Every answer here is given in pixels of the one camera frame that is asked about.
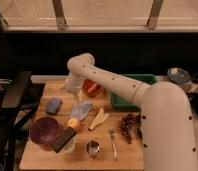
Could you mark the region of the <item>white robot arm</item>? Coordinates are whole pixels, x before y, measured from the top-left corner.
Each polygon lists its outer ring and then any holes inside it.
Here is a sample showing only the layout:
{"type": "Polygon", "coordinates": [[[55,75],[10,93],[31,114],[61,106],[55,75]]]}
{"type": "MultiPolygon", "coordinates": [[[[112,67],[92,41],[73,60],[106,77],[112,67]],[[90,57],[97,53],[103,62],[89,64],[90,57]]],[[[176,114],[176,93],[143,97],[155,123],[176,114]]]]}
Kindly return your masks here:
{"type": "Polygon", "coordinates": [[[179,86],[166,81],[149,85],[102,70],[89,53],[70,58],[67,68],[69,91],[90,79],[141,109],[144,171],[198,171],[192,110],[179,86]]]}

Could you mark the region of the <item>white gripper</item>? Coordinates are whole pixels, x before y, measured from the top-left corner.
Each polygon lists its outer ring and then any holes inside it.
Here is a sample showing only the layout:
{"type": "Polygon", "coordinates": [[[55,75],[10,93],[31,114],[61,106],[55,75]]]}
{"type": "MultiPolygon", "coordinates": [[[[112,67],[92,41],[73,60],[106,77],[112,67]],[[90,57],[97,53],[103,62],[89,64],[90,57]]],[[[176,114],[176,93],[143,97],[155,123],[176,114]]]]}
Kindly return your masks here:
{"type": "Polygon", "coordinates": [[[65,80],[65,88],[72,93],[78,93],[82,87],[84,78],[72,72],[69,73],[65,80]]]}

